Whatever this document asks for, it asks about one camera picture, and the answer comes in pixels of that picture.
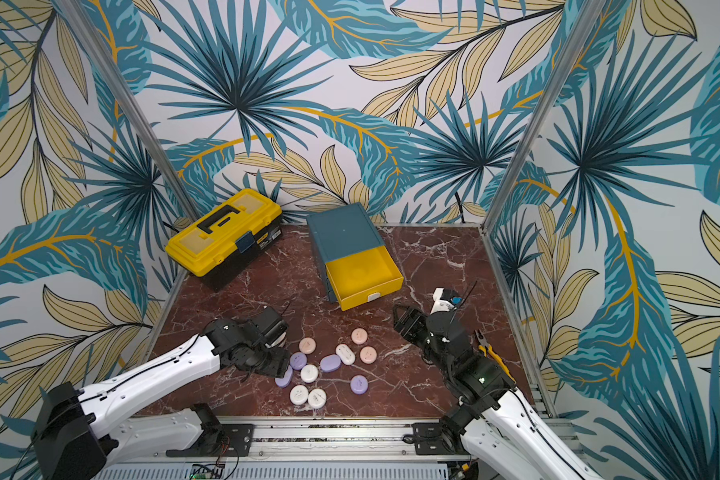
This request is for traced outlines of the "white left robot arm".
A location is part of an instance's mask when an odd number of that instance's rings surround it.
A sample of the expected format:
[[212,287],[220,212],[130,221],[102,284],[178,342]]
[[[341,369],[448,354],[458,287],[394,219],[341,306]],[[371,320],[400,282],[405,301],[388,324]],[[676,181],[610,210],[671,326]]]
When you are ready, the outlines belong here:
[[281,378],[290,354],[288,325],[266,307],[254,318],[216,319],[173,350],[128,372],[85,387],[51,389],[30,436],[45,479],[91,479],[105,468],[147,456],[220,456],[230,435],[205,404],[141,417],[139,411],[226,368]]

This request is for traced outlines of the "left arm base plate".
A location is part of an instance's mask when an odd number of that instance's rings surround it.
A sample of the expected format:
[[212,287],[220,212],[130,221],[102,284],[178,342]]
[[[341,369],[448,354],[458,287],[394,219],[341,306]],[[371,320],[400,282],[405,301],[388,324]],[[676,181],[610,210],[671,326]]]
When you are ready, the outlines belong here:
[[247,457],[255,426],[253,424],[219,424],[204,428],[200,437],[185,449],[166,451],[171,458]]

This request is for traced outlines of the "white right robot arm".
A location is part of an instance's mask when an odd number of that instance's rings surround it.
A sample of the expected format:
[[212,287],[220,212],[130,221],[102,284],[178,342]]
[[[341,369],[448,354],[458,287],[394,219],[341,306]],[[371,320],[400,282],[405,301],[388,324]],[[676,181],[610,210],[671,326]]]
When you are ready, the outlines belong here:
[[393,327],[437,367],[457,404],[439,421],[441,438],[505,479],[599,479],[539,416],[490,354],[475,348],[458,309],[425,314],[393,307]]

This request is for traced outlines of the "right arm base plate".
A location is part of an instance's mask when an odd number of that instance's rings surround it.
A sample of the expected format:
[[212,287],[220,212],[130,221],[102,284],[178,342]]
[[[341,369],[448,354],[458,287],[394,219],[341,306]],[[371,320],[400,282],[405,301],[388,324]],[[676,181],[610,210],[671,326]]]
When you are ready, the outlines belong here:
[[460,436],[439,422],[416,422],[404,440],[420,456],[467,455]]

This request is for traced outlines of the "yellow top drawer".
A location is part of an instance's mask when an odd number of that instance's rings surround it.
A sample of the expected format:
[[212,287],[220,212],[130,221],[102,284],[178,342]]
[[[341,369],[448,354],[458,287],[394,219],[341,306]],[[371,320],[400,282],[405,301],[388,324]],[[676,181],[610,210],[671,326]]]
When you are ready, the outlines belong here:
[[403,284],[402,273],[384,246],[328,262],[326,273],[342,311],[394,293]]

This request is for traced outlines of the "purple round earphone case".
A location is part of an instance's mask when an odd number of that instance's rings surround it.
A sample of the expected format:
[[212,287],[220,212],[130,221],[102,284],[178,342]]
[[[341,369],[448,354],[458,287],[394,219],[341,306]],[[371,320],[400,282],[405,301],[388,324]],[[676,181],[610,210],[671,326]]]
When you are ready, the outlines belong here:
[[308,364],[307,355],[303,352],[296,352],[291,355],[289,365],[294,371],[302,370]]
[[356,395],[363,395],[368,391],[369,382],[363,375],[355,375],[350,380],[350,389]]

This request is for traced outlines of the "teal drawer cabinet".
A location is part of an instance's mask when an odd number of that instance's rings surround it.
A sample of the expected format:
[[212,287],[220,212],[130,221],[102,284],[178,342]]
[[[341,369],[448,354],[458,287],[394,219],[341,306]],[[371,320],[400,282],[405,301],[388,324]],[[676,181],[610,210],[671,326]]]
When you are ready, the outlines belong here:
[[360,203],[312,213],[306,217],[312,253],[329,302],[337,296],[330,285],[327,264],[384,244],[376,226]]

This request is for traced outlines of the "purple oval earphone case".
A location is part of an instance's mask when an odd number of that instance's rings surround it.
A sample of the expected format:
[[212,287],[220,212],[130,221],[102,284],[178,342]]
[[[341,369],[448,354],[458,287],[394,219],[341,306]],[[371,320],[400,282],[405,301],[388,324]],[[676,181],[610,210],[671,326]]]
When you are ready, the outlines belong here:
[[286,388],[291,384],[292,379],[293,379],[293,369],[291,366],[288,366],[285,374],[282,377],[275,379],[275,384],[279,388]]
[[338,370],[343,365],[342,360],[336,354],[328,355],[321,359],[319,368],[322,372],[330,373]]

